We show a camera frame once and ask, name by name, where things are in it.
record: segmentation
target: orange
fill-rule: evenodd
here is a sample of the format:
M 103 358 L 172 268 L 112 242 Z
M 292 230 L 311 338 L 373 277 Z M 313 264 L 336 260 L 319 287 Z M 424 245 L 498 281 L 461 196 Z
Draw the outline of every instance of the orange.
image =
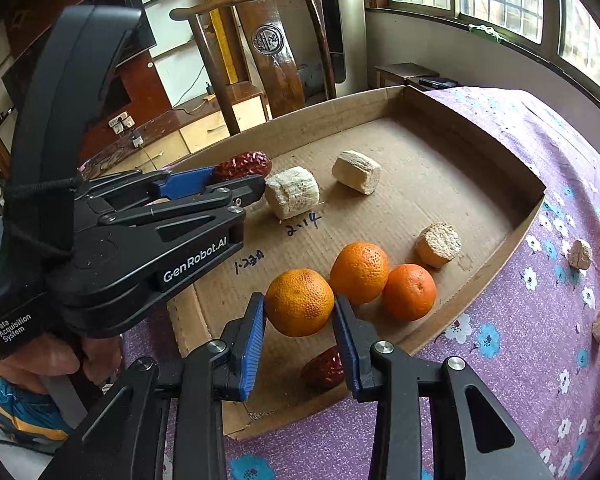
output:
M 384 309 L 406 321 L 426 316 L 435 301 L 436 283 L 425 269 L 415 264 L 395 267 L 382 291 Z
M 315 334 L 333 310 L 333 291 L 315 270 L 286 270 L 276 277 L 264 297 L 267 319 L 289 337 Z
M 380 296 L 389 270 L 389 258 L 380 247 L 353 242 L 338 254 L 329 284 L 336 294 L 346 294 L 351 304 L 360 305 Z

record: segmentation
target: white flower pattern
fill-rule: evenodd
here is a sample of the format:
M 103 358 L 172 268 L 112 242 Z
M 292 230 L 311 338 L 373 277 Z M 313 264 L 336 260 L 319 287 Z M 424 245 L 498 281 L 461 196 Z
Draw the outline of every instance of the white flower pattern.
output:
M 571 421 L 568 418 L 564 418 L 558 426 L 558 438 L 565 438 L 571 431 Z
M 571 379 L 569 377 L 569 371 L 565 368 L 562 373 L 558 376 L 558 381 L 560 383 L 560 393 L 566 394 L 569 391 L 569 386 L 571 386 Z
M 542 244 L 540 243 L 540 240 L 538 240 L 535 236 L 527 235 L 526 244 L 533 252 L 542 252 Z
M 569 243 L 568 240 L 563 240 L 562 241 L 562 250 L 560 251 L 564 257 L 566 258 L 567 256 L 569 256 L 569 250 L 571 249 L 571 244 Z
M 564 238 L 569 236 L 569 230 L 567 229 L 567 226 L 559 218 L 556 218 L 554 220 L 554 227 L 555 227 L 555 230 L 560 233 L 560 236 L 562 236 Z
M 447 339 L 455 339 L 460 344 L 466 343 L 466 338 L 473 333 L 469 322 L 471 317 L 468 314 L 460 314 L 452 324 L 446 327 L 445 337 Z
M 525 282 L 528 290 L 536 290 L 536 286 L 538 286 L 538 279 L 533 267 L 527 267 L 525 269 L 525 272 L 522 274 L 522 280 Z
M 596 309 L 596 297 L 593 294 L 593 289 L 589 286 L 582 289 L 582 301 L 584 301 L 589 308 L 593 310 Z
M 569 452 L 564 457 L 562 457 L 562 462 L 560 462 L 560 467 L 558 468 L 558 478 L 562 478 L 564 476 L 570 464 L 571 453 Z
M 540 222 L 540 225 L 544 227 L 547 231 L 554 230 L 554 228 L 551 226 L 551 222 L 549 222 L 549 219 L 546 216 L 538 215 L 538 221 Z
M 549 463 L 549 459 L 551 458 L 551 450 L 548 447 L 545 447 L 544 451 L 540 453 L 540 458 L 545 464 Z
M 591 429 L 592 429 L 592 431 L 595 431 L 597 433 L 600 432 L 600 413 L 598 415 L 596 415 L 595 418 L 593 419 L 593 424 L 591 425 Z
M 554 191 L 554 200 L 561 206 L 564 207 L 564 199 L 560 193 Z

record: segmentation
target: cardboard tray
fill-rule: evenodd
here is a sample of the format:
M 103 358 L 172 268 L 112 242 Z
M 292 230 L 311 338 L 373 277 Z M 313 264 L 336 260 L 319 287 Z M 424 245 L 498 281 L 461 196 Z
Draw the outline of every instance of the cardboard tray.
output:
M 389 318 L 378 300 L 358 310 L 380 337 L 415 352 L 496 276 L 544 197 L 542 182 L 507 148 L 412 88 L 383 88 L 298 110 L 213 144 L 173 169 L 219 164 L 250 150 L 272 158 L 272 174 L 293 166 L 310 170 L 321 204 L 314 215 L 282 222 L 264 199 L 247 208 L 243 250 L 168 306 L 182 355 L 218 337 L 227 321 L 242 316 L 251 293 L 266 292 L 283 270 L 309 267 L 328 279 L 341 248 L 355 240 L 381 246 L 392 266 L 418 263 L 416 237 L 430 223 L 446 221 L 458 231 L 462 252 L 432 272 L 438 296 L 431 313 L 403 323 Z M 372 195 L 332 177 L 331 167 L 343 150 L 357 150 L 382 164 Z M 345 397 L 343 384 L 317 395 L 299 377 L 309 359 L 333 345 L 331 324 L 305 338 L 287 338 L 267 324 L 256 387 L 247 402 L 225 403 L 225 434 L 263 433 Z

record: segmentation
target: chair backrest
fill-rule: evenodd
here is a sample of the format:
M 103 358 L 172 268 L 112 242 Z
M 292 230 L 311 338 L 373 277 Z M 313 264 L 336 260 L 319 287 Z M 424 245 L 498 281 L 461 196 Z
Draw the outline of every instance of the chair backrest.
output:
M 320 49 L 325 94 L 327 99 L 335 99 L 335 79 L 324 28 L 318 16 L 315 0 L 305 0 L 305 2 Z M 218 68 L 215 65 L 200 23 L 200 14 L 229 6 L 235 6 L 240 18 L 242 30 L 269 99 L 271 114 L 279 117 L 303 108 L 304 92 L 275 0 L 207 0 L 189 9 L 173 9 L 170 12 L 172 20 L 189 21 L 229 133 L 235 135 L 240 132 L 240 128 L 226 91 L 228 85 L 226 72 L 222 67 Z

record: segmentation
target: human hand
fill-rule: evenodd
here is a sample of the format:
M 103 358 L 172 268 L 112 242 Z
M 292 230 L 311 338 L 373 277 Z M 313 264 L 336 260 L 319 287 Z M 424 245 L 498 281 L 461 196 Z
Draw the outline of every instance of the human hand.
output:
M 120 338 L 83 337 L 80 341 L 85 354 L 84 374 L 95 384 L 103 383 L 122 361 Z M 0 375 L 5 380 L 38 394 L 48 394 L 40 376 L 69 375 L 79 369 L 80 361 L 72 348 L 51 334 L 43 334 L 0 361 Z

